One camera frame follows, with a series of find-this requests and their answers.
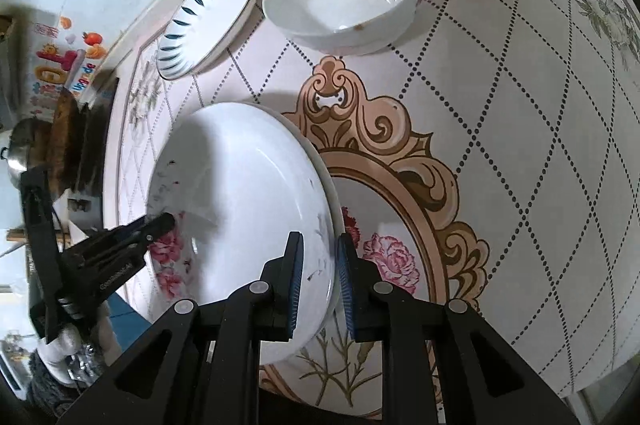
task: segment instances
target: pink flower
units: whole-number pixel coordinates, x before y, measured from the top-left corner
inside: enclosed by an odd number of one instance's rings
[[[156,273],[160,290],[169,299],[173,299],[180,295],[180,286],[182,284],[182,278],[174,272],[173,268],[162,268]]]
[[[170,261],[180,259],[180,252],[183,246],[184,243],[180,237],[180,230],[176,222],[173,230],[167,232],[155,243],[149,245],[149,252],[151,253],[151,257],[160,264],[168,264]]]
[[[407,290],[411,295],[415,292],[415,285],[420,280],[420,272],[415,266],[414,256],[392,235],[377,233],[364,243],[363,259],[375,262],[380,277]]]
[[[349,209],[347,207],[342,207],[342,218],[344,219],[346,231],[351,234],[353,246],[357,249],[360,244],[360,230],[358,229],[356,218],[349,215]]]

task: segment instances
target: table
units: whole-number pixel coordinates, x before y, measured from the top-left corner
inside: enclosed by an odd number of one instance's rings
[[[212,70],[164,82],[157,41],[141,50],[109,195],[119,224],[139,217],[180,119],[264,104],[316,145],[383,277],[467,300],[567,395],[640,347],[638,33],[625,0],[424,0],[395,44],[342,58],[284,39],[258,0]],[[127,296],[152,321],[169,304],[149,264]],[[262,386],[379,417],[380,370],[338,309]]]

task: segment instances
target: striped plate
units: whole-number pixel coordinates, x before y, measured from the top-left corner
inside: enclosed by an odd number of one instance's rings
[[[184,0],[160,39],[156,63],[175,80],[212,63],[242,29],[255,0]]]

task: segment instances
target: diamond pattern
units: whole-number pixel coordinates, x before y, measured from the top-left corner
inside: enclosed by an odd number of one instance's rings
[[[482,314],[555,391],[568,394],[638,350],[640,66],[624,70],[617,50],[612,58],[609,40],[575,0],[518,0],[510,31],[514,1],[425,0],[393,46],[344,60],[370,98],[398,98],[412,129],[433,133],[431,153],[457,173],[456,219],[490,246]],[[155,50],[155,43],[141,50],[132,91]],[[120,223],[144,213],[155,160],[185,116],[239,100],[292,111],[322,57],[284,39],[258,0],[228,52],[196,77],[162,82],[135,128],[127,104]],[[120,87],[129,86],[123,79]],[[588,205],[596,199],[597,221]],[[127,288],[149,319],[166,308],[151,265]],[[377,397],[362,392],[356,400]]]

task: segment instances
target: metal rivet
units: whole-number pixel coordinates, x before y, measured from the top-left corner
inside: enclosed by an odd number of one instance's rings
[[[257,280],[249,285],[251,293],[264,293],[269,289],[269,283],[263,280]]]
[[[394,287],[391,283],[385,282],[383,280],[378,281],[373,285],[373,291],[376,293],[380,293],[381,295],[387,295],[393,291]]]
[[[462,299],[452,299],[449,301],[449,304],[447,304],[447,306],[449,306],[449,309],[453,313],[464,313],[466,311],[466,308],[468,307],[466,302],[464,302]]]
[[[193,310],[193,302],[187,299],[179,300],[175,303],[174,310],[176,313],[180,313],[180,315],[187,315],[187,313],[191,313],[191,310]]]

